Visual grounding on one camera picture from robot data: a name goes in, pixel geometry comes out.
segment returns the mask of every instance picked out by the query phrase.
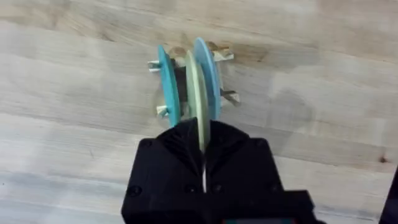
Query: light green disc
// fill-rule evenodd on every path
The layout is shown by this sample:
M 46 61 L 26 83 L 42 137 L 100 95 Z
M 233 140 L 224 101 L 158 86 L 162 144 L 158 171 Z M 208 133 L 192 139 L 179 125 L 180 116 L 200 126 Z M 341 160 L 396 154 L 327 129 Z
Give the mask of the light green disc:
M 191 51 L 185 57 L 187 68 L 187 93 L 190 117 L 197 117 L 199 149 L 204 153 L 210 141 L 210 117 L 205 77 Z

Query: wood grain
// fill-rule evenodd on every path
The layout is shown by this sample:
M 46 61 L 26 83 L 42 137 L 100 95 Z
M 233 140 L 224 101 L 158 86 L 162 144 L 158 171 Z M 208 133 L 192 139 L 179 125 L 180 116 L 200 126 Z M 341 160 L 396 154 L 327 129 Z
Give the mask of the wood grain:
M 391 0 L 3 0 L 0 218 L 122 223 L 140 139 L 155 117 L 156 45 L 232 48 L 241 95 L 221 120 L 268 139 L 287 189 L 329 223 L 377 223 L 398 164 Z

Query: black 3d-printed part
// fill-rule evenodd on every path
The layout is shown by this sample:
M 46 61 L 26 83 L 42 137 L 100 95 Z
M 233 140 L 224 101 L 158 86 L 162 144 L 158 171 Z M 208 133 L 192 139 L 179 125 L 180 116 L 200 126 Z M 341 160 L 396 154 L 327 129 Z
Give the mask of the black 3d-printed part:
M 320 223 L 312 211 L 307 191 L 284 191 L 265 139 L 212 121 L 211 141 L 203 155 L 197 121 L 191 119 L 140 142 L 122 216 L 126 224 L 221 223 L 237 218 Z

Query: teal disc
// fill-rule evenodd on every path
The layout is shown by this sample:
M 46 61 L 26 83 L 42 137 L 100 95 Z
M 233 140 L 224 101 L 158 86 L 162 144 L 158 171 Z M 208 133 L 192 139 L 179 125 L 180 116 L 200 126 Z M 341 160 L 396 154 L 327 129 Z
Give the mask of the teal disc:
M 194 54 L 205 76 L 210 119 L 218 119 L 221 113 L 220 81 L 213 53 L 206 42 L 198 37 L 195 41 Z
M 174 127 L 181 120 L 180 99 L 178 97 L 177 81 L 170 57 L 163 46 L 158 46 L 160 76 L 162 77 L 163 93 L 169 114 L 170 127 Z

